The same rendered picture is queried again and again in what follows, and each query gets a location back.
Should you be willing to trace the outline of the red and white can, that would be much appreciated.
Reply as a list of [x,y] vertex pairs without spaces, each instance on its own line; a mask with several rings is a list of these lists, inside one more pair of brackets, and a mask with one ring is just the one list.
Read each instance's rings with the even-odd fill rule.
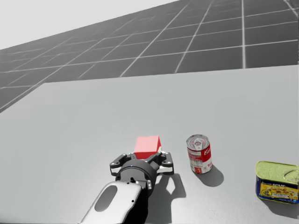
[[208,137],[202,134],[191,135],[186,140],[187,152],[192,172],[205,174],[212,168],[211,147]]

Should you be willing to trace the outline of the green and blue rectangular can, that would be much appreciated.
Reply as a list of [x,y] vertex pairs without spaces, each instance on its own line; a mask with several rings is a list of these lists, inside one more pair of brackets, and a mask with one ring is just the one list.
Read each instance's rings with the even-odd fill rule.
[[299,204],[299,166],[258,161],[255,167],[258,198],[287,204]]

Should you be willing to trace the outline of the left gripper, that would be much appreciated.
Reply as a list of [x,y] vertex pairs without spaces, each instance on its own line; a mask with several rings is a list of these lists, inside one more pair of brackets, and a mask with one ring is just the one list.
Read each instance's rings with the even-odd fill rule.
[[157,175],[174,175],[172,156],[168,152],[159,151],[146,160],[135,158],[134,153],[121,154],[109,164],[116,181],[136,183],[153,190]]

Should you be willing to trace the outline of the pink cube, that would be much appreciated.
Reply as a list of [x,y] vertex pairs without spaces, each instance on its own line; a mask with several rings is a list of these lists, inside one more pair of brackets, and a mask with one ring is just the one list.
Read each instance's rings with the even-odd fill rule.
[[136,140],[134,155],[137,159],[147,159],[156,154],[161,147],[159,136],[140,136]]

